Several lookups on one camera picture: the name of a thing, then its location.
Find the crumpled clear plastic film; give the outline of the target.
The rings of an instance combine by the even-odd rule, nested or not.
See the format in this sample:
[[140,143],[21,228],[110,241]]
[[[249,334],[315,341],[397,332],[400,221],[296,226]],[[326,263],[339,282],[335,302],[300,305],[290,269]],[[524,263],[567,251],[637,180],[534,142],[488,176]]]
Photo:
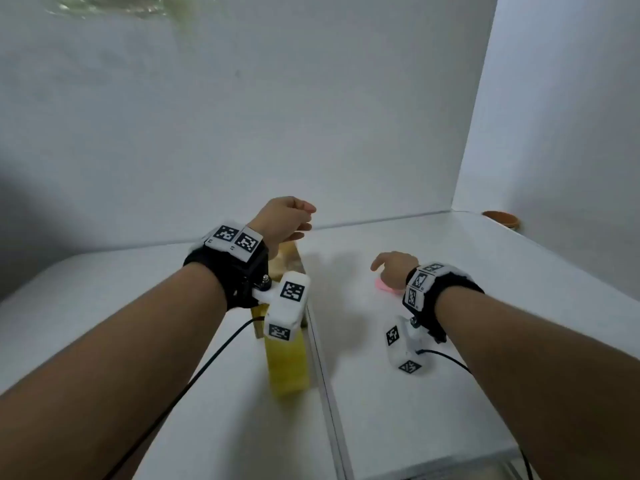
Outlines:
[[140,20],[165,18],[185,31],[203,0],[48,0],[46,12],[54,16],[130,16]]

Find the brown bowl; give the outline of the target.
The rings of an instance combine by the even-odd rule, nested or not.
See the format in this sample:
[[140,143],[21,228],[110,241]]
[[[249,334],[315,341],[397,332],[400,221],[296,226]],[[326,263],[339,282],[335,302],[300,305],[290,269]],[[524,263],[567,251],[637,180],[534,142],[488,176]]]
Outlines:
[[521,226],[520,219],[508,212],[499,210],[487,210],[482,212],[482,216],[487,217],[492,221],[514,231],[518,231]]

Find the person's right forearm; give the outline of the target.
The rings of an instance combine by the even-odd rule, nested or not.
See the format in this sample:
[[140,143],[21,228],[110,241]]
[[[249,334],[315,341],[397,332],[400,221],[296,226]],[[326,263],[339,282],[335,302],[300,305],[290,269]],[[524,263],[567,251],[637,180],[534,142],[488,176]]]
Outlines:
[[640,480],[640,360],[462,287],[435,313],[541,480]]

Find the person's right hand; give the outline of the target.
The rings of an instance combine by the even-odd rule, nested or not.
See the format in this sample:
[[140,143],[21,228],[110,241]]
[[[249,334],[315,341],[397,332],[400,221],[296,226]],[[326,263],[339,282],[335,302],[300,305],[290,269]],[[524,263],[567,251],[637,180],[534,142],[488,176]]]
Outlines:
[[391,288],[405,288],[407,276],[419,266],[417,257],[400,251],[388,251],[380,254],[396,254],[396,261],[392,267],[381,267],[380,279]]

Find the person's left forearm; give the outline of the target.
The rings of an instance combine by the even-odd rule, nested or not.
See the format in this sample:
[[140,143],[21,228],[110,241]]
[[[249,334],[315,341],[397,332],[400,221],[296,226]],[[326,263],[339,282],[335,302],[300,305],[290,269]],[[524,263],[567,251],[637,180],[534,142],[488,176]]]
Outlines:
[[0,480],[103,480],[187,386],[227,312],[192,263],[0,395]]

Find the person's left hand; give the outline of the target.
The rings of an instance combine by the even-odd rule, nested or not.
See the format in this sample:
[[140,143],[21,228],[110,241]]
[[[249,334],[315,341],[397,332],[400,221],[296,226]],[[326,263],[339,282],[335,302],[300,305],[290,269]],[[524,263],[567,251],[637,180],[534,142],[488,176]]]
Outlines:
[[279,247],[286,241],[287,211],[286,197],[273,198],[265,204],[258,214],[248,223],[248,227],[260,234],[268,249],[268,259],[274,259]]

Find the tall yellow box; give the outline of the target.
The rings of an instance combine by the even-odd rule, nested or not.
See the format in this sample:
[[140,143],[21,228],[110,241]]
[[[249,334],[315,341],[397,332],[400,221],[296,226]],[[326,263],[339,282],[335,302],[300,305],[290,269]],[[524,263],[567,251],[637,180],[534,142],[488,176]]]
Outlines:
[[[270,288],[272,284],[279,283],[283,274],[288,271],[306,274],[298,248],[294,242],[282,243],[276,258],[268,263],[269,281],[267,284],[270,285]],[[263,318],[262,321],[254,322],[253,325],[256,338],[264,340],[271,389],[276,396],[284,396],[304,391],[310,386],[307,345],[305,341],[305,329],[308,326],[307,307],[301,327],[295,338],[290,342],[281,342],[265,338],[263,328],[264,315],[267,309],[268,305],[258,303],[257,306],[251,309],[251,312],[254,319]]]

